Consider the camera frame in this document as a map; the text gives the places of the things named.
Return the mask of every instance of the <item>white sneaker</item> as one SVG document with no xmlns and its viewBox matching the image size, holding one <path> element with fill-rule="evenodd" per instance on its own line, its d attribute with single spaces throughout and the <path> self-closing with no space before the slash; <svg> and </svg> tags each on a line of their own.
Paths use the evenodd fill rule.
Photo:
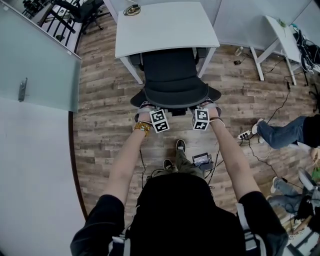
<svg viewBox="0 0 320 256">
<path fill-rule="evenodd" d="M 276 187 L 275 187 L 275 181 L 276 181 L 276 179 L 277 179 L 278 177 L 276 176 L 276 177 L 274 177 L 273 179 L 272 179 L 272 186 L 271 186 L 271 188 L 270 188 L 270 192 L 271 192 L 271 194 L 274 194 L 275 192 L 276 192 Z"/>
<path fill-rule="evenodd" d="M 264 139 L 264 138 L 262 138 L 262 136 L 260 136 L 260 135 L 259 135 L 259 140 L 258 140 L 258 141 L 259 141 L 259 143 L 260 143 L 260 144 L 262 144 L 262 143 L 264 143 L 264 142 L 265 142 L 265 139 Z"/>
<path fill-rule="evenodd" d="M 260 119 L 258 120 L 258 122 L 256 122 L 256 124 L 254 124 L 254 125 L 252 126 L 251 132 L 252 132 L 253 135 L 255 135 L 255 134 L 258 132 L 258 124 L 259 124 L 261 121 L 263 121 L 262 118 L 260 118 Z"/>
</svg>

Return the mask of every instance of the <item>white desk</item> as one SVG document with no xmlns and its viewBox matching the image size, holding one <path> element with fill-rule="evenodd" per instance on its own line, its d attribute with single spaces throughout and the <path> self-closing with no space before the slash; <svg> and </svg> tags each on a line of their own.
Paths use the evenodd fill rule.
<svg viewBox="0 0 320 256">
<path fill-rule="evenodd" d="M 200 2 L 167 2 L 141 6 L 135 16 L 119 12 L 115 57 L 120 58 L 139 84 L 143 81 L 129 61 L 129 56 L 174 48 L 210 48 L 198 77 L 204 74 L 215 49 L 216 33 Z"/>
<path fill-rule="evenodd" d="M 270 24 L 273 31 L 275 32 L 277 39 L 259 57 L 257 57 L 255 49 L 253 47 L 250 47 L 256 68 L 259 73 L 260 80 L 261 81 L 265 80 L 264 74 L 261 70 L 260 63 L 263 62 L 274 51 L 274 49 L 279 44 L 281 44 L 282 49 L 285 54 L 286 63 L 289 68 L 290 75 L 292 77 L 293 84 L 296 85 L 297 82 L 296 82 L 293 70 L 291 68 L 291 64 L 289 62 L 289 59 L 293 60 L 297 63 L 301 62 L 300 51 L 297 47 L 297 43 L 294 38 L 294 35 L 292 34 L 292 32 L 288 26 L 286 26 L 286 27 L 280 26 L 278 21 L 270 16 L 265 16 L 265 18 L 267 19 L 268 23 Z"/>
</svg>

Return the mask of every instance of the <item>shoe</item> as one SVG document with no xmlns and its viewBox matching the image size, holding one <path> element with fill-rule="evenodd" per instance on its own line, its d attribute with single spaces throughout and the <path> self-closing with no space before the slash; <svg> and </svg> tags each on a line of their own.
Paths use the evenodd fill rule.
<svg viewBox="0 0 320 256">
<path fill-rule="evenodd" d="M 255 135 L 255 134 L 258 132 L 258 124 L 259 124 L 261 121 L 263 121 L 262 118 L 260 118 L 260 119 L 258 120 L 258 122 L 256 122 L 256 123 L 252 126 L 251 132 L 252 132 L 253 135 Z"/>
<path fill-rule="evenodd" d="M 172 168 L 174 166 L 174 164 L 171 162 L 171 160 L 166 159 L 163 161 L 163 169 L 168 170 L 170 168 Z"/>
<path fill-rule="evenodd" d="M 265 139 L 262 138 L 262 136 L 259 135 L 259 139 L 258 139 L 259 143 L 262 144 L 265 142 Z"/>
<path fill-rule="evenodd" d="M 276 192 L 276 187 L 275 187 L 275 181 L 276 181 L 276 179 L 277 179 L 278 177 L 274 177 L 273 179 L 272 179 L 272 186 L 271 186 L 271 188 L 270 188 L 270 192 L 271 192 L 271 194 L 274 194 L 275 192 Z"/>
<path fill-rule="evenodd" d="M 186 143 L 183 139 L 178 139 L 175 145 L 176 150 L 182 150 L 184 153 L 186 152 Z"/>
</svg>

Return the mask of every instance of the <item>black office chair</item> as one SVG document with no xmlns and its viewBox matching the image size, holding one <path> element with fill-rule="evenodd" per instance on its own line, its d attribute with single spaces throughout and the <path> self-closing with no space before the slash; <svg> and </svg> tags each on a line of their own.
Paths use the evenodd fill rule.
<svg viewBox="0 0 320 256">
<path fill-rule="evenodd" d="M 132 105 L 139 108 L 148 101 L 173 110 L 172 115 L 184 115 L 186 108 L 201 104 L 207 98 L 216 101 L 221 97 L 218 90 L 197 76 L 196 64 L 207 56 L 206 48 L 197 48 L 196 57 L 192 48 L 157 50 L 141 55 L 130 56 L 131 63 L 145 74 L 145 86 L 131 99 Z"/>
<path fill-rule="evenodd" d="M 82 23 L 81 32 L 85 35 L 87 27 L 92 23 L 99 27 L 100 30 L 104 28 L 99 25 L 97 22 L 97 18 L 110 14 L 110 12 L 102 13 L 102 10 L 99 8 L 104 4 L 103 0 L 88 0 L 84 2 L 82 5 L 79 4 L 80 0 L 76 0 L 74 4 L 77 6 L 72 5 L 71 3 L 65 0 L 51 0 L 53 5 L 61 6 L 69 11 L 69 13 L 73 16 L 73 20 L 76 23 Z"/>
</svg>

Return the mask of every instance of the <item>person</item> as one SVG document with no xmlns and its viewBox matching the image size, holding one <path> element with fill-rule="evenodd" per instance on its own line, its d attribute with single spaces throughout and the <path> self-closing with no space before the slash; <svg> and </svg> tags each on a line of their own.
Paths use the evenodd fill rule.
<svg viewBox="0 0 320 256">
<path fill-rule="evenodd" d="M 260 192 L 246 156 L 216 108 L 209 109 L 209 117 L 235 196 L 255 234 L 251 239 L 259 235 L 266 255 L 281 256 L 288 242 L 286 231 Z M 130 244 L 129 254 L 139 256 L 245 255 L 246 242 L 252 240 L 247 236 L 245 240 L 237 216 L 216 206 L 204 174 L 186 159 L 187 147 L 181 139 L 176 143 L 177 171 L 170 161 L 164 161 L 164 171 L 146 182 L 133 221 L 124 229 L 130 182 L 150 121 L 149 113 L 139 115 L 135 129 L 113 162 L 103 195 L 71 242 L 72 255 L 117 255 L 114 250 L 122 250 L 119 244 Z"/>
<path fill-rule="evenodd" d="M 281 149 L 289 144 L 308 146 L 314 164 L 320 159 L 320 114 L 315 116 L 299 116 L 284 127 L 270 126 L 262 118 L 252 127 L 252 134 L 258 133 L 259 142 L 267 142 L 273 149 Z"/>
<path fill-rule="evenodd" d="M 291 234 L 296 235 L 306 226 L 320 234 L 320 207 L 313 209 L 312 194 L 300 194 L 282 178 L 274 177 L 270 192 L 274 194 L 277 190 L 282 194 L 268 196 L 269 204 L 272 207 L 282 207 L 287 213 L 293 214 L 296 220 L 302 220 L 302 223 L 292 230 Z"/>
</svg>

